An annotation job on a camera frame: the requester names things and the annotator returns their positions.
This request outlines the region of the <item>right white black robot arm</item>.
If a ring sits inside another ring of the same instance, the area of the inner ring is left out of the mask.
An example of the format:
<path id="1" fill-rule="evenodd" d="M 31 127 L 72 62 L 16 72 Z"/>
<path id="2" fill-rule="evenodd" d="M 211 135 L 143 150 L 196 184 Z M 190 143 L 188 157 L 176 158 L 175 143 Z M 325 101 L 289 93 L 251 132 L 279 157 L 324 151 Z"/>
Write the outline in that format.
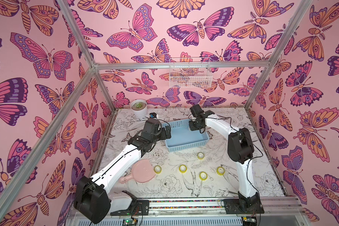
<path id="1" fill-rule="evenodd" d="M 213 111 L 204 111 L 200 105 L 190 108 L 193 119 L 189 122 L 191 131 L 205 131 L 211 128 L 227 139 L 229 158 L 236 163 L 239 180 L 239 197 L 259 198 L 260 193 L 253 185 L 252 159 L 254 144 L 247 128 L 238 128 L 217 116 Z"/>

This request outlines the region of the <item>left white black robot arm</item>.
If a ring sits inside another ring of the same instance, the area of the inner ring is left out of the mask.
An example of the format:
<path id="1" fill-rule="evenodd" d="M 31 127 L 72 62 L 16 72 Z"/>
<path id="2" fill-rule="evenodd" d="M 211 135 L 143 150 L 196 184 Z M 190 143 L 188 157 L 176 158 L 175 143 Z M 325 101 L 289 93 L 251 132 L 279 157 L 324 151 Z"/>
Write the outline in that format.
<path id="1" fill-rule="evenodd" d="M 156 173 L 143 156 L 152 151 L 158 141 L 171 138 L 171 126 L 165 121 L 149 118 L 123 151 L 107 166 L 90 178 L 82 177 L 76 188 L 73 207 L 92 223 L 101 222 L 108 213 L 131 211 L 136 197 L 128 191 L 112 193 L 117 182 L 131 179 L 147 183 Z"/>

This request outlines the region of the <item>light blue plastic storage basket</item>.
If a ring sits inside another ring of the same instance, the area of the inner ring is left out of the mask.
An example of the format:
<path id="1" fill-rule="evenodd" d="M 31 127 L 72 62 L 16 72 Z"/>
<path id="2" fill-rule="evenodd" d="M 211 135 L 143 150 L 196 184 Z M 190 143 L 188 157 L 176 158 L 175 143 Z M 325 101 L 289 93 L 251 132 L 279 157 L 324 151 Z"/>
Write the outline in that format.
<path id="1" fill-rule="evenodd" d="M 169 152 L 182 151 L 185 149 L 205 146 L 210 137 L 207 132 L 191 131 L 189 119 L 169 122 L 171 138 L 165 140 Z"/>

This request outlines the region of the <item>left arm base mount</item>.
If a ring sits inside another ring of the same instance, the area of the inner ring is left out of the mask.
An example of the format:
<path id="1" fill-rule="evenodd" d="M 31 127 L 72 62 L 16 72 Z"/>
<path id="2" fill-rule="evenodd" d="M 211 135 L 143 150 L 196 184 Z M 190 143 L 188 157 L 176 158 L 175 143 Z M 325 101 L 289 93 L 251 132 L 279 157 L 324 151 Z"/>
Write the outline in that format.
<path id="1" fill-rule="evenodd" d="M 113 193 L 109 196 L 111 207 L 109 214 L 111 216 L 129 216 L 137 211 L 139 214 L 147 216 L 149 214 L 149 200 L 138 199 L 128 191 Z"/>

